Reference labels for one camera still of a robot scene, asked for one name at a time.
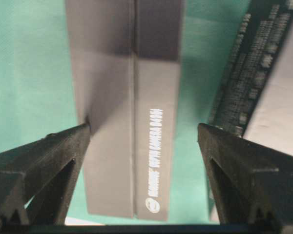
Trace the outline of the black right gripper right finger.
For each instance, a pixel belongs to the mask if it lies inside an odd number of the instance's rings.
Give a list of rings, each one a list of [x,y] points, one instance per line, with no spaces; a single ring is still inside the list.
[[[293,226],[293,156],[203,123],[198,144],[221,223]]]

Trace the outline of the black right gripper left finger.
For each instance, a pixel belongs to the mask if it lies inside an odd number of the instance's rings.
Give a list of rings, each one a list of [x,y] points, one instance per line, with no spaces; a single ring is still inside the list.
[[[64,224],[89,142],[81,124],[0,153],[0,226]]]

